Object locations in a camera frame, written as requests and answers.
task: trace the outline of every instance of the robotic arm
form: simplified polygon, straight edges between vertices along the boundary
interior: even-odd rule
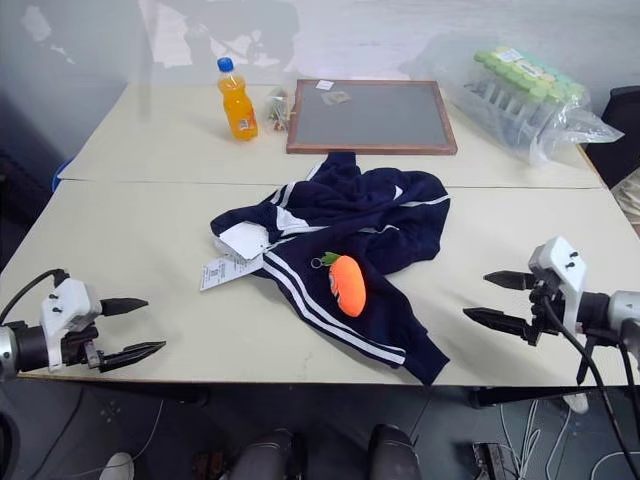
[[[555,314],[569,332],[586,335],[585,349],[589,356],[595,346],[623,344],[636,360],[640,358],[640,292],[618,291],[611,296],[584,292],[586,264],[563,237],[537,247],[529,260],[529,269],[531,273],[503,270],[484,278],[504,288],[531,290],[530,324],[490,308],[466,308],[464,313],[493,330],[518,335],[532,346],[537,345],[542,333],[559,333],[550,320],[550,315]],[[545,308],[549,304],[551,312]],[[577,374],[579,385],[587,368],[583,359]]]
[[[89,368],[108,372],[137,363],[166,344],[140,343],[125,347],[122,352],[105,355],[93,343],[98,337],[96,318],[128,313],[148,305],[148,302],[137,298],[98,300],[88,285],[70,278],[63,270],[54,270],[50,274],[54,276],[55,288],[41,304],[40,325],[29,327],[22,321],[0,325],[0,382],[15,378],[18,372],[42,367],[49,367],[53,372],[63,364],[84,363]],[[7,305],[3,319],[28,288]]]

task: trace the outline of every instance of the white wall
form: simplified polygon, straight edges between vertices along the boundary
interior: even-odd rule
[[[219,55],[251,82],[407,78],[451,31],[564,69],[600,113],[640,84],[639,25],[640,0],[0,0],[0,53],[10,101],[69,158],[128,81],[212,83]]]

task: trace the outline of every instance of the chalkboard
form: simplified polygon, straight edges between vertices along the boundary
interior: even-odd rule
[[[298,80],[287,153],[454,155],[458,147],[436,82]]]

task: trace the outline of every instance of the white cable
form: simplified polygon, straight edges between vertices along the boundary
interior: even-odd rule
[[[631,455],[640,455],[640,452],[629,452],[629,453]],[[624,455],[624,454],[622,452],[614,452],[614,453],[610,453],[609,455],[605,455],[600,460],[598,460],[596,464],[593,466],[593,468],[591,469],[591,475],[589,476],[589,479],[593,480],[594,478],[596,478],[596,470],[598,470],[598,467],[602,462],[604,462],[605,460],[608,460],[611,457],[617,457],[618,455]]]
[[[142,447],[142,449],[140,449],[140,451],[131,460],[128,460],[128,461],[126,461],[124,463],[119,463],[118,465],[109,465],[107,467],[93,468],[91,470],[87,470],[86,472],[73,473],[71,475],[62,475],[61,477],[57,477],[57,478],[84,477],[85,475],[89,475],[90,473],[102,472],[103,470],[106,470],[107,468],[124,467],[125,465],[129,465],[130,463],[133,463],[134,461],[136,461],[145,452],[145,450],[147,449],[147,447],[151,443],[151,440],[153,439],[153,436],[156,433],[156,428],[158,427],[158,422],[160,421],[160,416],[162,415],[162,407],[164,407],[164,398],[160,401],[160,406],[158,407],[158,414],[156,415],[156,421],[153,424],[153,428],[151,429],[151,433],[149,434],[149,438],[147,438],[147,442],[144,444],[144,447]]]
[[[511,443],[511,437],[509,436],[509,431],[507,430],[507,425],[504,420],[504,408],[500,405],[500,421],[502,423],[502,430],[504,431],[505,437],[507,437],[507,443],[509,446],[500,445],[502,448],[506,448],[511,452],[511,457],[513,459],[513,465],[516,469],[517,479],[525,480],[527,475],[527,470],[529,468],[529,461],[533,456],[533,452],[535,451],[536,445],[538,444],[538,440],[542,431],[538,428],[533,430],[533,424],[536,418],[536,412],[538,410],[538,400],[534,400],[531,403],[531,407],[529,407],[529,416],[527,418],[527,426],[524,432],[524,438],[522,439],[522,450],[520,455],[516,453],[513,448],[513,444]]]
[[[560,433],[558,433],[558,437],[556,438],[556,443],[553,444],[553,448],[551,449],[551,453],[549,454],[549,458],[547,459],[547,464],[544,466],[544,473],[547,477],[547,480],[551,480],[551,474],[549,473],[549,467],[551,466],[551,460],[553,460],[553,456],[556,454],[556,450],[560,445],[560,440],[562,439],[562,435],[564,435],[567,426],[569,425],[569,419],[571,418],[571,408],[567,411],[567,416],[564,419],[564,423],[562,424],[562,428],[560,429]]]

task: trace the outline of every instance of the plastic bottle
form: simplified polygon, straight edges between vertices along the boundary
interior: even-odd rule
[[[245,92],[244,78],[233,71],[233,61],[229,57],[218,59],[218,69],[218,89],[224,99],[224,111],[231,133],[238,140],[251,140],[258,135],[258,124],[251,100]]]

